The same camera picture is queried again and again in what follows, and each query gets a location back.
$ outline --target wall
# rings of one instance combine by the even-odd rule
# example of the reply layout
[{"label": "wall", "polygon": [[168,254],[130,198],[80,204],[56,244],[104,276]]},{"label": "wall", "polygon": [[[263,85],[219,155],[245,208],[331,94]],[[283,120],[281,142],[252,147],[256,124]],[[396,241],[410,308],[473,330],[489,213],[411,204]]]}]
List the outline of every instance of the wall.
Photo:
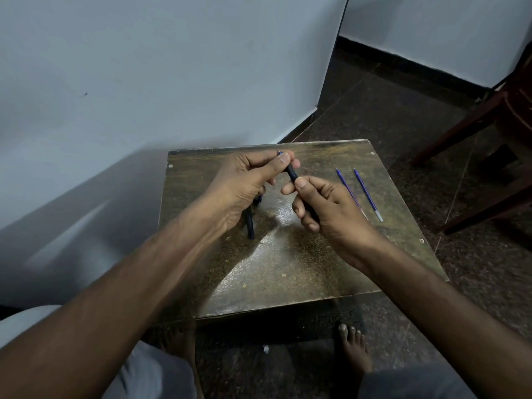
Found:
[{"label": "wall", "polygon": [[532,0],[349,0],[340,35],[481,86],[515,66]]},{"label": "wall", "polygon": [[63,303],[155,232],[167,151],[277,142],[346,0],[0,0],[0,304]]}]

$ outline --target tabletop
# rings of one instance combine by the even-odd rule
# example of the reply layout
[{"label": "tabletop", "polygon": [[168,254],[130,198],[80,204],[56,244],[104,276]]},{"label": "tabletop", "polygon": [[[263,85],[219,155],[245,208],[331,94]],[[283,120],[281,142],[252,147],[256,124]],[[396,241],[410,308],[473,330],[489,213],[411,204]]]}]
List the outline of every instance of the tabletop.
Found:
[{"label": "tabletop", "polygon": [[[168,165],[159,228],[189,206],[207,188],[222,160],[239,150],[291,149],[301,161],[298,174],[339,181],[339,168],[369,221],[388,239],[447,279],[368,140],[296,142],[238,148],[173,150]],[[356,168],[382,215],[379,222]],[[319,234],[306,232],[291,208],[294,195],[280,188],[289,177],[278,175],[253,208],[255,240],[241,222],[227,232],[188,276],[185,287],[163,311],[160,322],[231,315],[264,308],[368,294],[379,288],[347,265]]]}]

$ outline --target person's left hand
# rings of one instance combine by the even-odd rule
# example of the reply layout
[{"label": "person's left hand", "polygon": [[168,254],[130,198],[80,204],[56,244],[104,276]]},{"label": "person's left hand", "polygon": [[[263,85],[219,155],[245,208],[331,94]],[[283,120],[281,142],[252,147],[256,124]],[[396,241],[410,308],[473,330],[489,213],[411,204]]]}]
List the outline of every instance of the person's left hand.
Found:
[{"label": "person's left hand", "polygon": [[275,177],[290,162],[295,169],[301,165],[292,151],[278,155],[276,150],[234,153],[224,160],[205,192],[205,196],[215,201],[224,212],[224,231],[238,223],[243,210],[249,207],[256,195],[266,192],[266,182],[275,185]]}]

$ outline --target pants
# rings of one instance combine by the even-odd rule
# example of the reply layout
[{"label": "pants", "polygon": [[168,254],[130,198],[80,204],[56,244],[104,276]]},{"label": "pants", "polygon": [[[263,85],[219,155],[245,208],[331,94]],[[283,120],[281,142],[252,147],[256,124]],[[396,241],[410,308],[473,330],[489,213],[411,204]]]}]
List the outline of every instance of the pants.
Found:
[{"label": "pants", "polygon": [[[59,305],[39,306],[0,321],[0,349],[50,315]],[[183,359],[139,342],[105,391],[104,399],[189,399],[196,397],[194,374]],[[361,399],[475,399],[448,364],[429,364],[368,374]]]}]

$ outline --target hand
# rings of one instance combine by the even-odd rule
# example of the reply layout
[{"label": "hand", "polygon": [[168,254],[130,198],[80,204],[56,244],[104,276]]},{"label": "hand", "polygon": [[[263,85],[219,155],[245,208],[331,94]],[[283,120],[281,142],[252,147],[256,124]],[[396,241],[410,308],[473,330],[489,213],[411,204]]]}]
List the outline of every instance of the hand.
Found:
[{"label": "hand", "polygon": [[290,162],[294,168],[301,165],[292,151],[278,155],[276,150],[234,153],[224,160],[205,192],[205,196],[213,199],[223,212],[223,232],[238,223],[243,210],[249,207],[255,196],[266,192],[266,182],[276,184],[276,176]]},{"label": "hand", "polygon": [[[362,251],[382,241],[382,235],[372,227],[354,202],[349,191],[341,183],[304,176],[283,186],[281,193],[297,192],[292,208],[310,232],[322,233],[335,252],[347,263],[359,270],[363,268]],[[320,218],[312,219],[303,201],[310,204]]]}]

